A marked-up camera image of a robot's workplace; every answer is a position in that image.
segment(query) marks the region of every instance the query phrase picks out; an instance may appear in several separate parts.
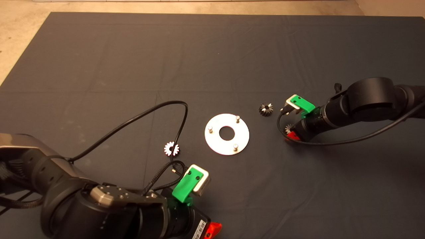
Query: green 3d-printed part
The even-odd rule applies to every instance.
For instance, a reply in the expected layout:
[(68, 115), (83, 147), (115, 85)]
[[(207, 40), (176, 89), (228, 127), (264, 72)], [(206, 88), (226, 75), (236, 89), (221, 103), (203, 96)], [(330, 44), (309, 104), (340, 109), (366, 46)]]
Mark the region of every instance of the green 3d-printed part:
[(305, 100), (304, 98), (300, 97), (299, 95), (295, 95), (290, 99), (294, 105), (300, 107), (303, 109), (303, 112), (301, 113), (301, 117), (305, 118), (307, 114), (309, 114), (311, 111), (313, 111), (316, 106)]
[(198, 184), (199, 180), (204, 176), (200, 171), (190, 168), (189, 172), (180, 180), (173, 190), (173, 196), (182, 203), (191, 204), (190, 200), (187, 200), (189, 194)]

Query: sticker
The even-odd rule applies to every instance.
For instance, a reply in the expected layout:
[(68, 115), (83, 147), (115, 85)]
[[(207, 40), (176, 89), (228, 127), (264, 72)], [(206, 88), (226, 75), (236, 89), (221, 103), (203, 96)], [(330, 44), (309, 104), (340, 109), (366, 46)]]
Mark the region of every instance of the sticker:
[(200, 239), (202, 236), (202, 232), (204, 231), (205, 225), (207, 223), (204, 220), (201, 220), (199, 222), (198, 228), (196, 229), (195, 234), (193, 235), (192, 239)]

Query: circular metal disc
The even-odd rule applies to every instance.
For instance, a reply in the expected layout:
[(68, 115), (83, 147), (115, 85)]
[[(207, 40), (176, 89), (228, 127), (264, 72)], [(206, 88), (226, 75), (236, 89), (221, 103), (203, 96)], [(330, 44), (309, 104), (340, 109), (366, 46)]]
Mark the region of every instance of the circular metal disc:
[[(223, 155), (234, 155), (247, 146), (249, 141), (248, 126), (240, 118), (237, 122), (236, 117), (234, 114), (219, 114), (210, 119), (205, 126), (205, 140), (215, 152)], [(220, 129), (226, 126), (232, 128), (235, 132), (235, 137), (231, 140), (224, 140), (220, 137)]]

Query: metal gear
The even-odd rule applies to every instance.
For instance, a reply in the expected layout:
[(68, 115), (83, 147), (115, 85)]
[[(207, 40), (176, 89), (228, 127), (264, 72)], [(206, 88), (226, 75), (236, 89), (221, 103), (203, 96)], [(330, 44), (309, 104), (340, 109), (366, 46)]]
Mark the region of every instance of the metal gear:
[(293, 124), (288, 124), (287, 126), (285, 126), (285, 133), (289, 134), (291, 133), (291, 127), (294, 126)]
[(261, 104), (260, 109), (258, 110), (262, 116), (269, 116), (273, 113), (273, 105), (270, 104)]
[(171, 148), (173, 147), (173, 156), (176, 156), (179, 151), (180, 151), (180, 147), (179, 145), (176, 145), (174, 147), (174, 141), (173, 142), (168, 142), (165, 146), (164, 146), (164, 152), (165, 155), (170, 156), (171, 155)]

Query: table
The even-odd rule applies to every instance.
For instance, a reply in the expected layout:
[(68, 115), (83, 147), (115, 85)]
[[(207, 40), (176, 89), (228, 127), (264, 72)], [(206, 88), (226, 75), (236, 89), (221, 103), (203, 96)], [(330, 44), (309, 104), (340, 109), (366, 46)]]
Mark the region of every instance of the table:
[[(293, 94), (321, 105), (335, 82), (374, 76), (423, 85), (424, 42), (421, 17), (51, 13), (0, 87), (0, 131), (73, 156), (154, 104), (183, 100), (179, 159), (210, 172), (195, 204), (223, 223), (217, 238), (423, 238), (423, 121), (356, 144), (304, 147), (283, 140), (278, 112), (262, 117), (258, 107), (279, 109)], [(237, 155), (219, 155), (204, 140), (206, 123), (221, 113), (249, 127)], [(141, 188), (167, 162), (163, 147), (182, 116), (181, 106), (150, 114), (76, 165), (98, 182)], [(2, 234), (45, 238), (39, 213), (10, 210), (0, 217)]]

